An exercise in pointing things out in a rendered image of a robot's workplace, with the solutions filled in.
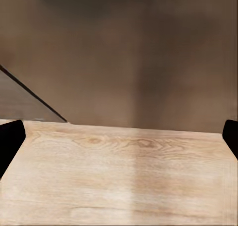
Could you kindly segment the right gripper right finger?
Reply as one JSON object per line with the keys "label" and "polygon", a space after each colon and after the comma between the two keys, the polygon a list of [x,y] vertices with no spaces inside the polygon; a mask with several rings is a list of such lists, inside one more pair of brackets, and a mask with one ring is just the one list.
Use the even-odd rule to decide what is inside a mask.
{"label": "right gripper right finger", "polygon": [[238,160],[238,122],[228,119],[222,137]]}

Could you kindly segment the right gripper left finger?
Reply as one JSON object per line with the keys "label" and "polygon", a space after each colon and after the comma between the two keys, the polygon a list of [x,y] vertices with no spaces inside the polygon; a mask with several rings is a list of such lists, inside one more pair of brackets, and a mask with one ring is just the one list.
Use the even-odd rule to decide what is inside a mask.
{"label": "right gripper left finger", "polygon": [[12,162],[19,147],[26,138],[22,120],[0,125],[0,178]]}

